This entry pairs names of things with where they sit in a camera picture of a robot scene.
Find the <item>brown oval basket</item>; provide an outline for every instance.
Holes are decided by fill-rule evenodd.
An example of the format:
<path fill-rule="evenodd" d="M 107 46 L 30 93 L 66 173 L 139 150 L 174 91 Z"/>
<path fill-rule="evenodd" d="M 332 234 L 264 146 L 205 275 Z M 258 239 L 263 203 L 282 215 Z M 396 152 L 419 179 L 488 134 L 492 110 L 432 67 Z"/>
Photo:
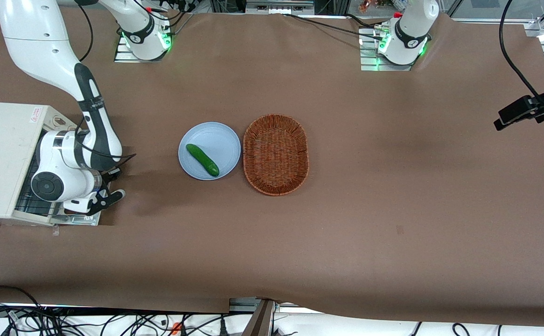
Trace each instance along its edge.
<path fill-rule="evenodd" d="M 270 196 L 299 188 L 309 174 L 306 133 L 293 118 L 281 114 L 259 117 L 243 138 L 247 181 Z"/>

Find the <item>robotic arm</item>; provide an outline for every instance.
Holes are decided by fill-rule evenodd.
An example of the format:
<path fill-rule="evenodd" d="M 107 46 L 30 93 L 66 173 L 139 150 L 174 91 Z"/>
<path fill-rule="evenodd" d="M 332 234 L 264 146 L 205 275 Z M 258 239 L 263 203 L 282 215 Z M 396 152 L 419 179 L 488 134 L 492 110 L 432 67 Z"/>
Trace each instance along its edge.
<path fill-rule="evenodd" d="M 402 17 L 377 25 L 383 40 L 378 52 L 394 64 L 411 64 L 422 53 L 428 32 L 438 18 L 436 0 L 409 0 Z"/>
<path fill-rule="evenodd" d="M 95 0 L 78 0 L 93 4 Z M 102 0 L 141 59 L 159 59 L 168 50 L 165 21 L 135 1 Z M 0 26 L 13 62 L 26 74 L 71 94 L 88 129 L 50 131 L 37 149 L 39 169 L 31 181 L 36 196 L 63 202 L 66 209 L 93 215 L 125 196 L 110 193 L 100 172 L 116 167 L 122 147 L 112 129 L 104 100 L 91 71 L 80 63 L 56 0 L 0 0 Z"/>

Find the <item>table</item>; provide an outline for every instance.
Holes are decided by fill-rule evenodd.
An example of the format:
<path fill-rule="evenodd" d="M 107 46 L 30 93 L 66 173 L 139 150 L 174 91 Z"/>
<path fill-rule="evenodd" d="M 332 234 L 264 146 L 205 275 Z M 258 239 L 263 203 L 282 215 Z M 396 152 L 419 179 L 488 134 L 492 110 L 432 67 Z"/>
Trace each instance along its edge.
<path fill-rule="evenodd" d="M 162 62 L 115 64 L 114 19 L 88 13 L 84 64 L 138 153 L 116 182 L 127 197 L 99 227 L 58 237 L 0 227 L 0 284 L 46 304 L 223 311 L 259 295 L 352 317 L 544 325 L 544 123 L 494 130 L 527 93 L 496 25 L 441 15 L 423 59 L 395 73 L 362 72 L 355 36 L 281 15 L 195 15 Z M 82 55 L 82 14 L 63 16 Z M 505 28 L 543 91 L 538 40 Z M 12 64 L 1 36 L 0 102 L 80 117 Z M 182 171 L 191 127 L 219 121 L 242 136 L 267 113 L 307 133 L 310 174 L 295 193 L 258 193 L 242 166 L 215 182 Z"/>

